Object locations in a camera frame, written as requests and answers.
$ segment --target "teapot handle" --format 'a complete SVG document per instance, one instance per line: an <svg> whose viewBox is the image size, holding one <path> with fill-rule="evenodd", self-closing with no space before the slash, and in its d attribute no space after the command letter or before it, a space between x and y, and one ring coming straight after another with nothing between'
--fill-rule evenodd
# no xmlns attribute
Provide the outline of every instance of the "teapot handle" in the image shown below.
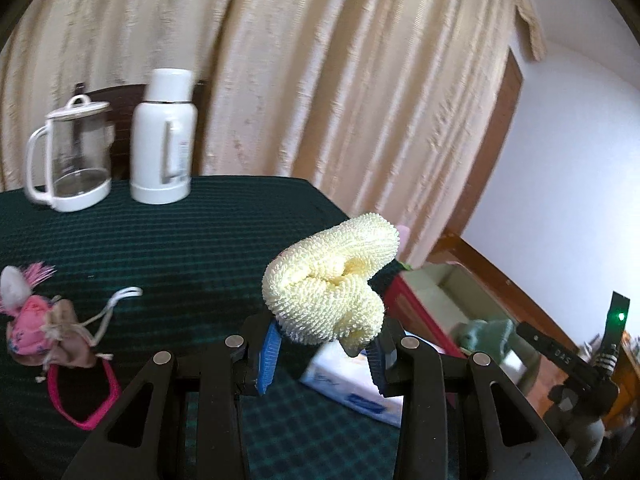
<svg viewBox="0 0 640 480"><path fill-rule="evenodd" d="M27 197L36 204L46 204L53 207L53 197L50 193L49 186L45 186L46 191L38 191L33 185L33 152L36 146L36 141L43 135L49 133L49 126L43 126L38 128L35 132L31 134L29 140L27 142L27 153L26 160L24 163L24 171L25 171L25 186L24 193ZM49 143L47 143L45 156L47 161L49 160ZM45 172L49 171L49 165L45 164Z"/></svg>
<svg viewBox="0 0 640 480"><path fill-rule="evenodd" d="M66 102L65 108L73 108L76 106L76 101L80 99L82 101L81 106L87 105L91 102L91 98L88 95L80 94L74 95L69 101Z"/></svg>

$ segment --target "checkered tablecloth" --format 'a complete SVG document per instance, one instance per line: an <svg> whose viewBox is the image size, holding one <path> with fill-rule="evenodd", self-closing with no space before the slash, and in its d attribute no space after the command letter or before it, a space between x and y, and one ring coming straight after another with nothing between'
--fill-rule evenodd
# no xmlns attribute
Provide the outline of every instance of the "checkered tablecloth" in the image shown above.
<svg viewBox="0 0 640 480"><path fill-rule="evenodd" d="M114 354L126 386L158 350L183 355L237 332L264 308L267 264L345 219L308 182L277 177L194 178L189 197L164 206L134 202L128 183L115 182L103 202L69 214L31 205L13 191L0 194L0 268L41 260L56 266L36 293L69 298L81 320L116 290L140 286L144 295L118 304L98 347ZM389 264L372 286L381 294L399 270ZM398 430L299 384L313 352L284 342L267 394L242 401L252 477L390 479ZM106 395L100 368L61 370L68 411L89 412ZM34 380L38 372L0 352L0 412L43 477L59 478L87 433L55 411L46 386Z"/></svg>

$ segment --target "chair backrest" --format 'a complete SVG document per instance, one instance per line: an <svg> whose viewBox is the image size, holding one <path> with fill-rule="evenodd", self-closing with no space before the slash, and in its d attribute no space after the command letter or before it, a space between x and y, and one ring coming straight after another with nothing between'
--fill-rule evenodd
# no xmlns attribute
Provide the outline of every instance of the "chair backrest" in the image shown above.
<svg viewBox="0 0 640 480"><path fill-rule="evenodd" d="M76 85L76 93L82 93L83 83ZM191 101L198 109L198 127L196 137L202 136L201 115L204 113L204 99L206 82L198 81L193 88ZM115 138L111 145L111 177L113 180L125 180L129 178L130 159L130 133L133 110L142 102L145 94L145 85L122 85L110 88L101 88L92 92L86 92L92 101L107 101L111 104L111 111L107 113L107 120L112 121L115 127ZM196 138L194 143L192 173L197 173L199 154L196 150L202 145L202 140Z"/></svg>

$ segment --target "yellow towel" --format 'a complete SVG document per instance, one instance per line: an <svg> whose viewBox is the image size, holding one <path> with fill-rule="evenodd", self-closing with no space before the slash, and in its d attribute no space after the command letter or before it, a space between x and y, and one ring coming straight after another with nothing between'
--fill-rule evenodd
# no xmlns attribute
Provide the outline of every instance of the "yellow towel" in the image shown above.
<svg viewBox="0 0 640 480"><path fill-rule="evenodd" d="M262 296L291 340L338 339L356 353L380 333L385 311L367 280L398 245L398 231L382 216L352 218L280 253L264 273Z"/></svg>

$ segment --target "white thermos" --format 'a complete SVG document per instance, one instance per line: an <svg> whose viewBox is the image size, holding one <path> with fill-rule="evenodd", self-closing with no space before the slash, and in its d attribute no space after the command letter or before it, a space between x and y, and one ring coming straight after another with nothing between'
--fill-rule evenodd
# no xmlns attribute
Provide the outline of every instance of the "white thermos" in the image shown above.
<svg viewBox="0 0 640 480"><path fill-rule="evenodd" d="M153 70L145 100L133 111L130 190L138 202L169 204L190 192L193 84L189 70Z"/></svg>

